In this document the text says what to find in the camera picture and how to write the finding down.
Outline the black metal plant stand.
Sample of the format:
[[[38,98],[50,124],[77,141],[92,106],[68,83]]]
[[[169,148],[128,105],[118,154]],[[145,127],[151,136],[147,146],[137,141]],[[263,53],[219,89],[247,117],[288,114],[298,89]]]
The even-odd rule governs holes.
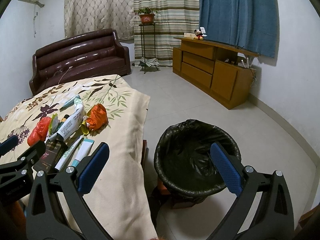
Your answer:
[[[141,41],[141,58],[144,57],[146,59],[151,59],[151,58],[157,58],[156,56],[156,27],[155,27],[155,23],[153,24],[139,24],[140,27],[140,41]],[[148,46],[149,44],[147,43],[147,37],[153,37],[153,55],[147,55],[147,50],[148,50]],[[144,74],[147,72],[147,70],[149,68],[155,68],[156,71],[159,70],[159,66],[158,67],[142,67],[140,66],[142,71],[144,72]]]

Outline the dark green bottle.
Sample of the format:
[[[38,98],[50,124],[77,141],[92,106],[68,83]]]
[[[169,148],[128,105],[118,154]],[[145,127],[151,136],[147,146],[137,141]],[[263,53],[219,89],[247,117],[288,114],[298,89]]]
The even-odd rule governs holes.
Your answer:
[[[64,115],[64,117],[60,120],[59,124],[58,124],[58,127],[57,127],[57,130],[59,130],[61,128],[61,126],[65,123],[65,121],[69,118],[69,115],[66,114]]]

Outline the Mickey Mouse plush toy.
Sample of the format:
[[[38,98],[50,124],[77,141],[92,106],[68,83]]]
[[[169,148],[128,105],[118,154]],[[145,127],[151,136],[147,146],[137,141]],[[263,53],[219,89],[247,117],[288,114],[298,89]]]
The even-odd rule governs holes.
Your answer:
[[[203,40],[203,33],[201,29],[194,30],[194,33],[195,33],[195,36],[194,36],[195,40]]]

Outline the small box on cabinet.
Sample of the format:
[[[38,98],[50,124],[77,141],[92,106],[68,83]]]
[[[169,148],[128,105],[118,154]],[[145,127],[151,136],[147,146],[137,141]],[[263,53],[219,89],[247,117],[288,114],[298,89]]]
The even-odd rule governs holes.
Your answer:
[[[184,33],[184,38],[191,38],[193,39],[195,37],[195,33]]]

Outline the white teal small tube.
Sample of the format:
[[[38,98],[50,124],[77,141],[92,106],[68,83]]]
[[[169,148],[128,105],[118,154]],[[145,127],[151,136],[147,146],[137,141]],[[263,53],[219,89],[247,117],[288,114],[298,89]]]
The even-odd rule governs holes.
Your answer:
[[[92,139],[83,140],[79,148],[79,151],[71,164],[73,167],[76,167],[80,163],[80,161],[82,161],[82,159],[89,154],[93,144],[94,144],[94,140]]]

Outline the blue medicine sachet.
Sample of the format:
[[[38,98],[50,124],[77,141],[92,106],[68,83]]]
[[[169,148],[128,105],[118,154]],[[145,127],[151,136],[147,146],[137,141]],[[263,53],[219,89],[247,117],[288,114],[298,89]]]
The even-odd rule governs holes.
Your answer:
[[[74,105],[74,100],[75,99],[81,99],[80,95],[76,95],[74,97],[72,97],[71,99],[69,99],[66,103],[63,104],[63,106],[59,109],[60,112],[64,111],[65,109],[71,107],[72,105]]]

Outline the yellow snack wrapper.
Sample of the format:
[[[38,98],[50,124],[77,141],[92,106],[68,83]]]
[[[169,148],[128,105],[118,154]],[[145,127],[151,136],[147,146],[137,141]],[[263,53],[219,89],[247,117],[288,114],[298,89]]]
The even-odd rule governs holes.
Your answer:
[[[82,123],[81,123],[81,131],[83,133],[83,135],[88,135],[89,134],[89,127],[90,127],[90,124],[89,122],[87,121],[89,117],[88,116],[84,116],[83,119],[82,119]]]

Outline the blue curtain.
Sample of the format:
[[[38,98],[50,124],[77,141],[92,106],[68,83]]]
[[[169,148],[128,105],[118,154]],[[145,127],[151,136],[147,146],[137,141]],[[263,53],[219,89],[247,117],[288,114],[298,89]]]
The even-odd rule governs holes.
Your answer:
[[[200,0],[199,25],[210,41],[271,58],[277,53],[277,0]]]

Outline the yellow green wrapper bundle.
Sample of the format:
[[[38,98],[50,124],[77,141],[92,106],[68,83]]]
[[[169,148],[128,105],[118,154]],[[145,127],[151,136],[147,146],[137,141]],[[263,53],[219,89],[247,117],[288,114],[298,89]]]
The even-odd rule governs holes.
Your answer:
[[[57,114],[53,114],[50,124],[48,126],[48,134],[53,135],[57,132],[60,120]]]

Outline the orange plastic bag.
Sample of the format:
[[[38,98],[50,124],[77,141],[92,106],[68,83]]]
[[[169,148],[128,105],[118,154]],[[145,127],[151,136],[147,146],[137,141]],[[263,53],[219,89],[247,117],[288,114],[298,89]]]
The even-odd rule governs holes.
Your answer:
[[[96,131],[108,122],[106,108],[102,104],[96,104],[90,111],[87,121],[90,124],[89,131]]]

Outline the striped cloth on stand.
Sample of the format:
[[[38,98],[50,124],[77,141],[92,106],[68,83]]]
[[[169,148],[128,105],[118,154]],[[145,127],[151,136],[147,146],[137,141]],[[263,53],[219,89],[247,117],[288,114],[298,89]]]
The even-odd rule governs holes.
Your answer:
[[[146,59],[142,57],[140,59],[139,65],[142,67],[158,67],[159,66],[159,61],[157,58],[151,58],[151,59]]]

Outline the white green printed tube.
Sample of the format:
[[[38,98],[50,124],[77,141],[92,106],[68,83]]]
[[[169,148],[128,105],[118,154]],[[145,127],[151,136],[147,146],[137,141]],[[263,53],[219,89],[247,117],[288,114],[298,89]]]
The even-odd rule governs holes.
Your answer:
[[[66,119],[57,132],[48,138],[49,141],[66,141],[74,132],[79,129],[86,113],[84,104],[80,98],[74,99],[74,105],[75,112]]]

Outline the dark brown leather sofa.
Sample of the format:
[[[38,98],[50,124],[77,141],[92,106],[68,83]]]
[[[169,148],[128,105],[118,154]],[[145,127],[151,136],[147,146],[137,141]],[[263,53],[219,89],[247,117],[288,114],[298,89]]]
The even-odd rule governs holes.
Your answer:
[[[129,49],[117,32],[103,29],[66,38],[44,46],[33,55],[33,95],[62,83],[111,74],[131,73]]]

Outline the potted green plant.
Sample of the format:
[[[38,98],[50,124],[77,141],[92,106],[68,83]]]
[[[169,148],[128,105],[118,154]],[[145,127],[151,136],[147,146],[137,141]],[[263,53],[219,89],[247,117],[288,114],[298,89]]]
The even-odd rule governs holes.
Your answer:
[[[134,10],[134,13],[140,18],[141,24],[153,24],[155,16],[160,14],[160,11],[150,7],[142,7]]]

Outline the floral beige tablecloth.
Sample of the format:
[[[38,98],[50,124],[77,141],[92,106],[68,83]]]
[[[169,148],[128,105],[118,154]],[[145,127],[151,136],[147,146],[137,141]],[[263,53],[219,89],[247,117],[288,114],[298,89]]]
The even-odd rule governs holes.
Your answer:
[[[154,239],[141,166],[143,132],[150,98],[119,75],[105,75],[52,86],[19,102],[1,123],[1,139],[13,135],[18,145],[1,157],[15,161],[36,140],[35,127],[46,119],[48,135],[60,122],[60,133],[71,152],[59,159],[64,171],[73,161],[91,155],[100,143],[110,157],[85,202],[114,239]]]

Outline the white green toothpaste tube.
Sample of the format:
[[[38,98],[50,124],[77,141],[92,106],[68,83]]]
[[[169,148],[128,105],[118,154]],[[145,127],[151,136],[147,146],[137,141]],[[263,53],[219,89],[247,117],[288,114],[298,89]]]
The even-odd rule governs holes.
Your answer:
[[[68,148],[68,150],[61,156],[57,164],[55,165],[55,169],[61,171],[65,164],[67,164],[69,158],[72,156],[80,142],[83,140],[84,136],[81,135],[78,139],[76,139],[73,144]]]

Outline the red plastic bag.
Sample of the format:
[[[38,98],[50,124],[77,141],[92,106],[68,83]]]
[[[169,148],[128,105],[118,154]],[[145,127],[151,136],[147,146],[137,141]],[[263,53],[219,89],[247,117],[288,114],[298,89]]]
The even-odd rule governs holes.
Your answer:
[[[51,120],[51,117],[48,116],[41,118],[27,139],[29,146],[33,146],[39,141],[45,141]]]

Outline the beige patterned curtain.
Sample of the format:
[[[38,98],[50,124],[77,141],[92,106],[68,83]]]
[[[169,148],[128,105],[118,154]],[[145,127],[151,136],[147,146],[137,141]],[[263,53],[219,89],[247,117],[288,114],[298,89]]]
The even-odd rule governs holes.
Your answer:
[[[133,39],[133,0],[65,0],[65,37],[113,29],[120,41]]]

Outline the black lined trash bin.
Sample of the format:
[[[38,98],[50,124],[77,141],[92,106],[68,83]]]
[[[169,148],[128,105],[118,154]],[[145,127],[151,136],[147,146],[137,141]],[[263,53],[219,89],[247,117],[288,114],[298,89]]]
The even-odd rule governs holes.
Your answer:
[[[218,142],[231,156],[241,159],[235,140],[223,129],[188,119],[169,126],[156,146],[153,164],[168,191],[187,201],[200,203],[221,192],[226,185],[210,157]]]

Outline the striped curtain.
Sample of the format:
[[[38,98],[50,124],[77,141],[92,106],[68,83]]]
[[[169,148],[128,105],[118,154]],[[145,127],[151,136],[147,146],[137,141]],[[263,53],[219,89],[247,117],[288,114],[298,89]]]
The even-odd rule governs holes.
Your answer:
[[[199,27],[200,0],[133,0],[135,10],[150,7],[160,11],[155,16],[156,56],[160,66],[172,65],[173,49],[179,37]],[[153,37],[147,37],[147,55],[153,55]]]

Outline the wooden TV cabinet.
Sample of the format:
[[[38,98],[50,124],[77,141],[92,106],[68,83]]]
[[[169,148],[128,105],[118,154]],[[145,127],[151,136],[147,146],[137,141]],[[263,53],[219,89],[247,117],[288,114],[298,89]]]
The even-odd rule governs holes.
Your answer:
[[[173,49],[172,71],[227,109],[246,102],[255,78],[252,61],[259,54],[224,43],[180,38]]]

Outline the black rectangular box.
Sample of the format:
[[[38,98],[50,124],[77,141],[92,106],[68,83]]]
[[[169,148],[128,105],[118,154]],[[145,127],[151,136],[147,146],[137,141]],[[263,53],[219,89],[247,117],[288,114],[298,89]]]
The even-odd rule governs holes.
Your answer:
[[[43,170],[47,174],[52,173],[57,162],[60,160],[62,155],[66,152],[68,146],[59,140],[47,141],[46,142],[46,151],[35,163],[33,169],[38,172]]]

